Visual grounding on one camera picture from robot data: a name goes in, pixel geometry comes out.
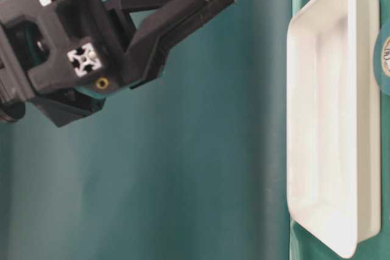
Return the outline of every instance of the green surface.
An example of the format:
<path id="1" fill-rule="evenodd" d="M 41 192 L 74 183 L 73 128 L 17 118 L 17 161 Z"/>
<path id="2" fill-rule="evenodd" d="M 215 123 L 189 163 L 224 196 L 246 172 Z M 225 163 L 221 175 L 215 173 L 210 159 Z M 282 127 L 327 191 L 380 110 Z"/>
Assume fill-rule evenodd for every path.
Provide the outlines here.
<path id="1" fill-rule="evenodd" d="M 0 125 L 0 259 L 288 259 L 290 18 L 238 0 L 96 116 Z"/>
<path id="2" fill-rule="evenodd" d="M 294 13 L 309 0 L 292 0 Z M 390 0 L 380 0 L 381 23 L 389 18 Z M 381 233 L 359 244 L 352 259 L 378 260 L 390 259 L 390 97 L 381 97 L 382 116 L 382 229 Z M 292 260 L 342 259 L 329 248 L 304 230 L 300 225 L 291 222 L 290 257 Z"/>

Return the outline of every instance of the round label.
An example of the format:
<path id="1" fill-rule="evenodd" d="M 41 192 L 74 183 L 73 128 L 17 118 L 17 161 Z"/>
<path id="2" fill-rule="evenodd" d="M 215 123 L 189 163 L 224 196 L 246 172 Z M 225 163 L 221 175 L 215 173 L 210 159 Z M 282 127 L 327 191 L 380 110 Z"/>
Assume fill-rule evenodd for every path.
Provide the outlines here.
<path id="1" fill-rule="evenodd" d="M 382 50 L 382 68 L 383 72 L 390 76 L 390 37 L 387 38 Z"/>

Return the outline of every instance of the teal backdrop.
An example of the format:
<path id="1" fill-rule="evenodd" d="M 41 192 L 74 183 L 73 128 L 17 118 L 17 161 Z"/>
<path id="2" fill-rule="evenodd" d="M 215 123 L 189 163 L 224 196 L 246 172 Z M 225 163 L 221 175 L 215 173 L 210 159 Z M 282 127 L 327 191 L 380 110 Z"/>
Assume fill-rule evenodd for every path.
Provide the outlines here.
<path id="1" fill-rule="evenodd" d="M 290 17 L 238 0 L 96 116 L 0 125 L 0 259 L 288 259 Z"/>

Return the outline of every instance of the brass insert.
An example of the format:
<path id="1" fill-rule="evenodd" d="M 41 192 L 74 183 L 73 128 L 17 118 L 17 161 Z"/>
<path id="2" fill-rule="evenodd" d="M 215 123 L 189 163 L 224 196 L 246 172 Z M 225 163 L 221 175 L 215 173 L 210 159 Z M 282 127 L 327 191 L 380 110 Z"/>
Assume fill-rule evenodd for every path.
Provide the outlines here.
<path id="1" fill-rule="evenodd" d="M 110 85 L 110 82 L 105 77 L 101 77 L 96 81 L 96 87 L 99 90 L 106 90 L 108 86 Z"/>

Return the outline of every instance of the white tray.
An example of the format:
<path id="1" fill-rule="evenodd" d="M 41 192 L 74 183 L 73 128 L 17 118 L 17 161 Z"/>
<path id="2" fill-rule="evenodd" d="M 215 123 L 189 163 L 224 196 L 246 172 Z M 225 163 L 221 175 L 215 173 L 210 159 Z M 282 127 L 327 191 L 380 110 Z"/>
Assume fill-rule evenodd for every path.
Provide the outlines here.
<path id="1" fill-rule="evenodd" d="M 380 231 L 378 0 L 311 0 L 287 37 L 291 216 L 343 258 Z"/>

